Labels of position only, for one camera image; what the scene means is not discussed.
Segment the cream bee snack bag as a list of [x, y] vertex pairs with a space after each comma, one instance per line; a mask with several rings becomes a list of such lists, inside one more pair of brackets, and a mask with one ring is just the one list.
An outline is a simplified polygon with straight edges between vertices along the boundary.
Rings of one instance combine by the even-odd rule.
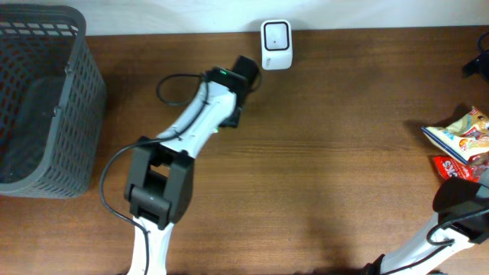
[[464, 165], [488, 152], [488, 117], [475, 107], [449, 126], [421, 129], [435, 146]]

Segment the red snack bag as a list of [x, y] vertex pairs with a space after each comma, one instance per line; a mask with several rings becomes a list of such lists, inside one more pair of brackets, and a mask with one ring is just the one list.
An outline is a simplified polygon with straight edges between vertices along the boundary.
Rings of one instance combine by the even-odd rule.
[[438, 174], [445, 180], [458, 177], [480, 183], [483, 173], [488, 171], [488, 153], [471, 157], [468, 164], [460, 163], [450, 156], [436, 156], [432, 160]]

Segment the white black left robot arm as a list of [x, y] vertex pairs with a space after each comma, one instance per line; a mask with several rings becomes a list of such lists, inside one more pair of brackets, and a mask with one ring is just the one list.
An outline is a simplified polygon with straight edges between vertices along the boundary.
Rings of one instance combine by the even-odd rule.
[[155, 139], [139, 138], [124, 191], [134, 223], [130, 274], [167, 272], [171, 232], [193, 194], [195, 159], [220, 128], [238, 127], [259, 75], [257, 63], [244, 56], [231, 69], [216, 66], [204, 72], [180, 117]]

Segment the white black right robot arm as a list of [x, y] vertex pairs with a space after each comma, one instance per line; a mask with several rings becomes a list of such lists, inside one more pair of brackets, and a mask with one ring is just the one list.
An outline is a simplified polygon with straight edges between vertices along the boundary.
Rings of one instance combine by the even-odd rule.
[[433, 200], [429, 223], [404, 246], [367, 264], [363, 274], [428, 274], [452, 255], [488, 239], [488, 186], [452, 177]]

